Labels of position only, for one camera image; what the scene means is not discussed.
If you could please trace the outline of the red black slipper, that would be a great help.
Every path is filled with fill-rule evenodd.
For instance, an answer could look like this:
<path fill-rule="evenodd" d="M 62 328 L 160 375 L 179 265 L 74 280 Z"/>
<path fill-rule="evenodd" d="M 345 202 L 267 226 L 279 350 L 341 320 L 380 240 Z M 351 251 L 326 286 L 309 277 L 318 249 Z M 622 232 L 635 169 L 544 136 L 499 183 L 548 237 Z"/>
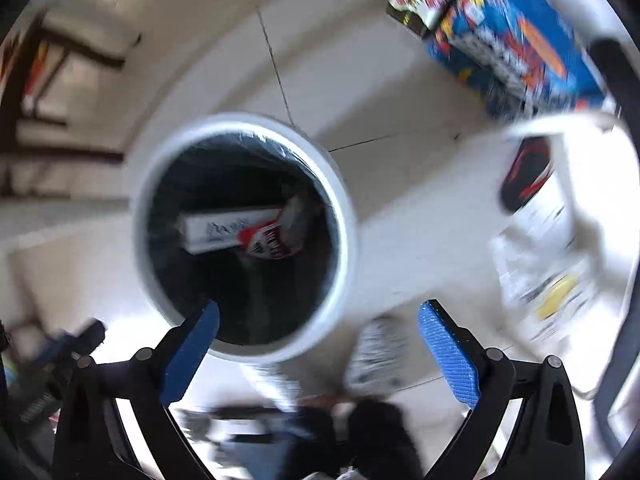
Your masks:
<path fill-rule="evenodd" d="M 553 172 L 551 144 L 545 136 L 524 138 L 502 181 L 500 202 L 511 214 L 522 209 Z"/>

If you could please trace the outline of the white medicine box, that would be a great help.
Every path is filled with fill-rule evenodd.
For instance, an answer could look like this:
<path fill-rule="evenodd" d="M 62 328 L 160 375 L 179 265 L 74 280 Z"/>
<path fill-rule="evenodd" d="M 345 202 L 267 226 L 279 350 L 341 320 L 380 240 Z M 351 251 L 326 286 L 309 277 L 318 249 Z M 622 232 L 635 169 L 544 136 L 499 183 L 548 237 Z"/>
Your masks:
<path fill-rule="evenodd" d="M 280 210 L 267 207 L 184 212 L 177 221 L 182 247 L 191 255 L 239 247 L 241 231 L 273 220 Z"/>

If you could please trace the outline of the white plastic bag yellow print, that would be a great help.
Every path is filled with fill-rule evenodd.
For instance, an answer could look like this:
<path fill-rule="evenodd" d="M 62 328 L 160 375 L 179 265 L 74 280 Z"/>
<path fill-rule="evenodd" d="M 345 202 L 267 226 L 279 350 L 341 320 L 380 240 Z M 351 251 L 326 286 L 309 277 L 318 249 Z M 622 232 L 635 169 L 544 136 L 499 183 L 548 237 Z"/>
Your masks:
<path fill-rule="evenodd" d="M 577 244 L 564 198 L 534 198 L 489 242 L 506 326 L 519 344 L 541 352 L 557 346 L 592 307 L 599 261 Z"/>

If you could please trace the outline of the dark fleece trousers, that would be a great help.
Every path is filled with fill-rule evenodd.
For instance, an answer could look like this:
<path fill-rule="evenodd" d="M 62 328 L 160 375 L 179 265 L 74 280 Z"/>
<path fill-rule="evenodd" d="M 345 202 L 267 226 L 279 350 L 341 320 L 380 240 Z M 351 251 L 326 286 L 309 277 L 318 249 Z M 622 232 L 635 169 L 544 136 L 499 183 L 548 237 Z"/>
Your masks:
<path fill-rule="evenodd" d="M 416 446 L 394 404 L 363 399 L 340 437 L 326 408 L 301 406 L 279 420 L 272 434 L 239 436 L 222 448 L 255 479 L 336 479 L 345 471 L 361 479 L 421 479 Z"/>

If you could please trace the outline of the red white wrapper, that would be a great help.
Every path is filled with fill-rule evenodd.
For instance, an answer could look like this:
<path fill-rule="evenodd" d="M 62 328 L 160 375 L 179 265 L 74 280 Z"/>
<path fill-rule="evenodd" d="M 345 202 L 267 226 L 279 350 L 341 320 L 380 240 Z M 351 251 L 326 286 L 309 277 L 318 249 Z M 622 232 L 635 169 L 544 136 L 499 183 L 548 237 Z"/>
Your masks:
<path fill-rule="evenodd" d="M 238 235 L 245 253 L 258 259 L 277 260 L 299 252 L 310 223 L 306 200 L 290 198 L 273 220 L 249 226 Z"/>

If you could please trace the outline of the blue superhero toy box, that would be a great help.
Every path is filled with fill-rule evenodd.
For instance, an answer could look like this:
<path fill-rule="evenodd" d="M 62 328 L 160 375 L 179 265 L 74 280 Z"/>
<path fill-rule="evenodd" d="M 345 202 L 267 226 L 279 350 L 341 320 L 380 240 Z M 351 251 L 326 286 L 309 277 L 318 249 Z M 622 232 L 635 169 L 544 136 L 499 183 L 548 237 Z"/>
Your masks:
<path fill-rule="evenodd" d="M 593 62 L 547 0 L 456 0 L 428 52 L 507 122 L 605 99 Z"/>

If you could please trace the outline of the grey fuzzy right slipper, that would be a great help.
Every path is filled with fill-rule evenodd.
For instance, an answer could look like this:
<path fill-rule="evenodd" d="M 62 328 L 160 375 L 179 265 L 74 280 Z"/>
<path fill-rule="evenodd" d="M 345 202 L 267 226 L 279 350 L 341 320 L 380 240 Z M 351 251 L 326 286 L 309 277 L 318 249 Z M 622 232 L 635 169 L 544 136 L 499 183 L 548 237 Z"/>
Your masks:
<path fill-rule="evenodd" d="M 405 383 L 409 359 L 406 322 L 396 316 L 374 318 L 359 333 L 344 374 L 345 390 L 355 398 L 389 396 Z"/>

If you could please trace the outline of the white round trash bin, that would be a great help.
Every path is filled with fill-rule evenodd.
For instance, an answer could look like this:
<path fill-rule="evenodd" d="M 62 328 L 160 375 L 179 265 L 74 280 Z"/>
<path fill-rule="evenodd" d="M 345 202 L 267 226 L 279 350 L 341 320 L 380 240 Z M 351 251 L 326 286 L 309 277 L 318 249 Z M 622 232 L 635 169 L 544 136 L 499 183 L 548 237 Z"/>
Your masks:
<path fill-rule="evenodd" d="M 356 216 L 336 163 L 309 136 L 270 116 L 218 113 L 155 152 L 134 201 L 134 254 L 169 323 L 216 304 L 214 356 L 285 361 L 341 317 Z"/>

